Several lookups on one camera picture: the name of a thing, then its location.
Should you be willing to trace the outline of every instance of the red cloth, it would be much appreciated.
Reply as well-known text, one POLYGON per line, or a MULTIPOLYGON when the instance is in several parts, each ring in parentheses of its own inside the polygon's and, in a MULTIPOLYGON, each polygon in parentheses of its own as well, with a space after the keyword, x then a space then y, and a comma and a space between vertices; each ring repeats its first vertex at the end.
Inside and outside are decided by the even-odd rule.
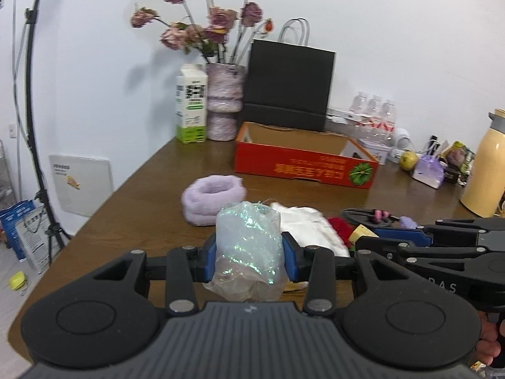
POLYGON ((350 235, 354 232, 354 228, 345 222, 342 218, 329 218, 328 222, 342 239, 345 246, 351 248, 353 245, 349 242, 350 235))

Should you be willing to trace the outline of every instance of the black tripod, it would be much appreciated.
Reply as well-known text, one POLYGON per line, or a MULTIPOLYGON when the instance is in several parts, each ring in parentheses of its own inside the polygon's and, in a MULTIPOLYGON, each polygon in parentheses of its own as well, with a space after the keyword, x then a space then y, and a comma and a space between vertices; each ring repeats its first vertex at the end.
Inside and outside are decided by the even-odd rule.
POLYGON ((60 249, 65 247, 63 243, 61 234, 64 234, 68 239, 71 238, 67 232, 61 227, 61 225, 56 221, 55 214, 52 211, 51 204, 49 202, 49 195, 47 194, 47 189, 44 183, 44 174, 40 167, 39 152, 37 151, 37 144, 35 142, 35 127, 33 124, 33 108, 32 108, 32 60, 33 60, 33 39, 35 37, 35 25, 37 24, 37 17, 39 15, 39 3, 40 0, 34 0, 33 8, 26 9, 26 24, 28 25, 28 41, 26 48, 26 78, 25 78, 25 95, 26 95, 26 125, 27 125, 27 140, 28 148, 32 154, 33 166, 35 168, 35 174, 37 175, 37 182, 39 183, 39 192, 35 196, 42 204, 44 204, 45 210, 47 212, 47 218, 49 219, 49 228, 46 231, 47 240, 49 242, 48 254, 49 263, 51 264, 51 242, 52 238, 56 238, 60 249))

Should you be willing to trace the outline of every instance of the purple textured vase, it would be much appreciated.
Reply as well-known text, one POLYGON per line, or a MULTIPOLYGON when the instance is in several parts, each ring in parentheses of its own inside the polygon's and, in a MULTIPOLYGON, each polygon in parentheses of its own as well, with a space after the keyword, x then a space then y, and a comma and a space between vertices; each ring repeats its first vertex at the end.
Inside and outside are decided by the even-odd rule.
POLYGON ((207 138, 231 141, 238 131, 236 113, 242 110, 246 68, 234 64, 207 64, 207 138))

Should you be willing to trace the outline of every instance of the open cardboard box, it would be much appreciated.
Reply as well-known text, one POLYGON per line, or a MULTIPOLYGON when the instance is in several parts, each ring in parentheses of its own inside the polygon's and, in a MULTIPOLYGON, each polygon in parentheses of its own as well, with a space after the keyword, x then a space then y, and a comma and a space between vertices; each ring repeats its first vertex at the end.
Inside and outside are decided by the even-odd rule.
POLYGON ((322 132, 244 122, 236 139, 235 171, 368 189, 378 160, 352 139, 322 132))

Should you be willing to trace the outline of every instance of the human hand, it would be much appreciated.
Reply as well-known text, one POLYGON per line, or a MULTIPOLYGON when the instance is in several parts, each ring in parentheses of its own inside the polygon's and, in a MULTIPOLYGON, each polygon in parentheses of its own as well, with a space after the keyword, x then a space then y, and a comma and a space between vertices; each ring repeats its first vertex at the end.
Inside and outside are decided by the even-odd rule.
MULTIPOLYGON (((485 365, 491 365, 493 358, 496 358, 502 348, 498 343, 498 329, 496 323, 488 322, 485 312, 479 312, 480 320, 482 322, 482 329, 480 331, 481 340, 475 347, 477 359, 485 365)), ((500 326, 500 334, 505 337, 505 324, 500 326)))

